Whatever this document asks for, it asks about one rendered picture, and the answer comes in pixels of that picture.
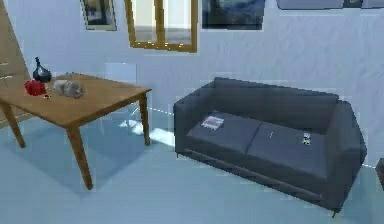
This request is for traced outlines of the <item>red and white book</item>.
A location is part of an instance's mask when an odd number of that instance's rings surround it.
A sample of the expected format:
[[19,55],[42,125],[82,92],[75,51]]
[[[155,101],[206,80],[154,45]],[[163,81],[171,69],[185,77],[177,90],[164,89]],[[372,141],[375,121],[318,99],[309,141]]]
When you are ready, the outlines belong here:
[[210,128],[212,130],[216,130],[224,123],[222,118],[208,116],[201,124],[202,127]]

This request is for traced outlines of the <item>pale translucent chair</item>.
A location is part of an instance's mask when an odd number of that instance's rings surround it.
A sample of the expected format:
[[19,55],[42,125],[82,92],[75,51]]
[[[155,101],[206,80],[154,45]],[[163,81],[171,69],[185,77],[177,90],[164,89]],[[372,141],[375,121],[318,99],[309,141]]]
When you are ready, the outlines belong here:
[[[127,62],[109,62],[105,64],[104,78],[126,84],[137,84],[137,65]],[[139,103],[130,103],[100,119],[100,131],[105,134],[109,121],[117,121],[120,128],[132,131],[139,124]]]

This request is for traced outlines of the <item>dark grey sofa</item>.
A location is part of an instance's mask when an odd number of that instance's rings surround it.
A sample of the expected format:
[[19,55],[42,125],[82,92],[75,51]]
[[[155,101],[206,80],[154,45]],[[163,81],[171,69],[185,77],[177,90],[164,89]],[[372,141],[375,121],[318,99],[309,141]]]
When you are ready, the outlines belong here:
[[[217,77],[173,114],[177,154],[335,213],[367,155],[351,104],[333,93]],[[202,127],[208,116],[224,123]]]

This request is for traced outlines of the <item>brown wooden table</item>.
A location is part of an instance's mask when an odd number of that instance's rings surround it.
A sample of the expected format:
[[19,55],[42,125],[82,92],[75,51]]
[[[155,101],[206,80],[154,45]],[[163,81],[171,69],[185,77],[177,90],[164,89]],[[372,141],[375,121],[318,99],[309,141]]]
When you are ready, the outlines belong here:
[[0,108],[21,148],[25,148],[26,145],[12,106],[65,129],[84,184],[91,190],[92,177],[83,148],[80,127],[138,101],[145,145],[149,146],[146,94],[151,88],[78,73],[70,75],[69,78],[85,87],[82,97],[73,99],[52,92],[50,99],[44,99],[41,96],[29,95],[23,85],[5,87],[0,89]]

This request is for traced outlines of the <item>dark framed picture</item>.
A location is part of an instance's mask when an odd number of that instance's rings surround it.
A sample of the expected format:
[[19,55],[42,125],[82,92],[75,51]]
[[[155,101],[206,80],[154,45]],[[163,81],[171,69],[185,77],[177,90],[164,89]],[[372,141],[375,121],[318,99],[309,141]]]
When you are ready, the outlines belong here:
[[202,0],[202,28],[261,30],[266,0]]

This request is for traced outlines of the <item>grey crumpled cloth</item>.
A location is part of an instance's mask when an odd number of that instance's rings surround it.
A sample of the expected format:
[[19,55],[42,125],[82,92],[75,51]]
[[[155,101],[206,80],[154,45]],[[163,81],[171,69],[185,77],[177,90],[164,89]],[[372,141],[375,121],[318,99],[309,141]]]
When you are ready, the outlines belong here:
[[70,80],[56,80],[53,88],[59,95],[70,98],[80,98],[84,94],[84,87]]

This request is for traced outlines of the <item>pale framed picture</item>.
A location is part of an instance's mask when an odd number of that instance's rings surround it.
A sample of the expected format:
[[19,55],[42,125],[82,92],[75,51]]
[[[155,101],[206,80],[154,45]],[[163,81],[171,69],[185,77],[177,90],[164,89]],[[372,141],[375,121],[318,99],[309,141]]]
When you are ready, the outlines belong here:
[[80,0],[87,30],[116,31],[113,0]]

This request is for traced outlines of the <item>black round vase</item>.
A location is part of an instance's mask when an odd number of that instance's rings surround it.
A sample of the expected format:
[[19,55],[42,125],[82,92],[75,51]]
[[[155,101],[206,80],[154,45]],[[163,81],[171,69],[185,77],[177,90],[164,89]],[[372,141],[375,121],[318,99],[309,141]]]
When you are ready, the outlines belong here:
[[41,62],[38,57],[35,58],[35,61],[36,69],[33,72],[33,78],[36,81],[40,81],[42,83],[49,83],[52,79],[51,72],[41,65]]

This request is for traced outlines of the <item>red box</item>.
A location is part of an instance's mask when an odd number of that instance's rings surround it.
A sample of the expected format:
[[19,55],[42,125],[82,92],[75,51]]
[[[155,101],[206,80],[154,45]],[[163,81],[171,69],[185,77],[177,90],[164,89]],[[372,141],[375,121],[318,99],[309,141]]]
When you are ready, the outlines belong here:
[[25,90],[31,96],[45,95],[46,89],[45,85],[36,80],[28,80],[24,83]]

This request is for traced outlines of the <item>dark furniture corner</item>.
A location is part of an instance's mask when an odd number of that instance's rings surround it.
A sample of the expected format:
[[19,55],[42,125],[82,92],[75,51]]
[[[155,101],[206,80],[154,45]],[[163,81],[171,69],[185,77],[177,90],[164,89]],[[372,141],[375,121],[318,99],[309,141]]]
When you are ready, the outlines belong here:
[[375,170],[381,187],[384,190],[384,158],[379,159],[378,163],[376,164]]

